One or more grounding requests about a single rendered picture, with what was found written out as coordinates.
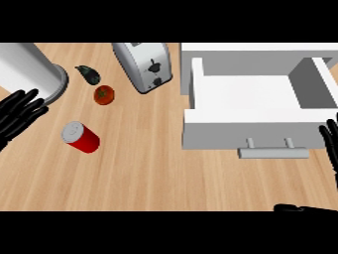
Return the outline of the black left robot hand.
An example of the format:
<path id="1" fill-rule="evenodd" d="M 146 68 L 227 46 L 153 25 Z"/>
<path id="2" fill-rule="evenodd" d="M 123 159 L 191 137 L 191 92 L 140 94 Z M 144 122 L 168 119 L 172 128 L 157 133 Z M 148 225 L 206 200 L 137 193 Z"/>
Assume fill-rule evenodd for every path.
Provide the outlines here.
<path id="1" fill-rule="evenodd" d="M 38 88 L 29 92 L 20 89 L 0 101 L 0 152 L 35 121 L 50 112 L 45 99 L 38 98 L 38 95 Z"/>

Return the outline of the red can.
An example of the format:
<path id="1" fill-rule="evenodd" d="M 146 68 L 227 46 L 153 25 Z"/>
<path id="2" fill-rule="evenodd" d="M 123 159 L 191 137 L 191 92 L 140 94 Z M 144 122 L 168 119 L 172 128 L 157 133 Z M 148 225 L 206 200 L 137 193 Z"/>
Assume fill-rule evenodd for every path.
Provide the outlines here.
<path id="1" fill-rule="evenodd" d="M 85 153 L 92 153 L 100 147 L 100 137 L 81 121 L 70 122 L 63 130 L 64 142 Z"/>

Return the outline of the white drawer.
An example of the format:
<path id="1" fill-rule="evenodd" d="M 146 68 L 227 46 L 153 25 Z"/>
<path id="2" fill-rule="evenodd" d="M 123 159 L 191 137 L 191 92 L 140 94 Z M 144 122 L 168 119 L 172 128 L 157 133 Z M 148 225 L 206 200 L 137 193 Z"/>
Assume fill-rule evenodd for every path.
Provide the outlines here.
<path id="1" fill-rule="evenodd" d="M 321 58 L 306 58 L 287 75 L 208 75 L 193 59 L 191 107 L 184 117 L 187 149 L 324 147 L 318 127 L 338 113 L 338 85 Z"/>

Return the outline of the white cylindrical appliance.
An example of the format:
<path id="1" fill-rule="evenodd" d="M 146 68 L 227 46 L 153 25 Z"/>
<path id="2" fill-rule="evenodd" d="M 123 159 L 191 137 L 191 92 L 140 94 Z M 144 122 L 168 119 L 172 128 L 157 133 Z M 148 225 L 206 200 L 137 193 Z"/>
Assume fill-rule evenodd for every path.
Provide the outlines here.
<path id="1" fill-rule="evenodd" d="M 33 43 L 0 43 L 0 86 L 14 93 L 39 89 L 51 105 L 66 93 L 70 77 Z"/>

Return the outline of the red tomato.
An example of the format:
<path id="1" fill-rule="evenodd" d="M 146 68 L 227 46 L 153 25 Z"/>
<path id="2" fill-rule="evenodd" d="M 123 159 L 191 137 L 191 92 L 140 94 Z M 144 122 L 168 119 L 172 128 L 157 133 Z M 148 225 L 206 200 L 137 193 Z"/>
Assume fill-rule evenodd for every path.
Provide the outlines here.
<path id="1" fill-rule="evenodd" d="M 115 90 L 109 85 L 103 85 L 94 93 L 94 100 L 100 105 L 107 105 L 115 100 Z"/>

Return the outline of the dark eggplant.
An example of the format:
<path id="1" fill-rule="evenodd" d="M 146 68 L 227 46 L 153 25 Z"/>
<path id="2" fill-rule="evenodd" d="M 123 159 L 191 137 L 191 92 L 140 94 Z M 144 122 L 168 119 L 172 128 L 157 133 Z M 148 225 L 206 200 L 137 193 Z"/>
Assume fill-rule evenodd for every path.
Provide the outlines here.
<path id="1" fill-rule="evenodd" d="M 97 70 L 86 65 L 79 65 L 78 70 L 82 73 L 86 82 L 91 85 L 98 85 L 101 82 L 101 76 L 100 76 L 100 73 L 97 72 Z"/>

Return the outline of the silver toaster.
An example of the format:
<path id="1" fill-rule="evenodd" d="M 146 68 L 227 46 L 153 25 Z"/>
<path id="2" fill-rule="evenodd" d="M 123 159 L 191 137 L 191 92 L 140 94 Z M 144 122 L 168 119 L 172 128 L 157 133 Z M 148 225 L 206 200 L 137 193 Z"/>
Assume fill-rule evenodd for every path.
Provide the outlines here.
<path id="1" fill-rule="evenodd" d="M 147 94 L 174 78 L 168 45 L 113 43 L 112 46 L 134 87 L 141 94 Z"/>

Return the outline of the white cabinet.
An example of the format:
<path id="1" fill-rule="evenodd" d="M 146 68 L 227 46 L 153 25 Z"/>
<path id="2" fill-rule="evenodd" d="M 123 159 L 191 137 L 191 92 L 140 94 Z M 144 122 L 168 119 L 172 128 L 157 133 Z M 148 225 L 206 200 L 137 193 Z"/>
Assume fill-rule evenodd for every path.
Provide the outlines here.
<path id="1" fill-rule="evenodd" d="M 206 75 L 289 75 L 305 58 L 338 63 L 338 43 L 182 43 L 181 93 L 190 94 L 193 59 Z"/>

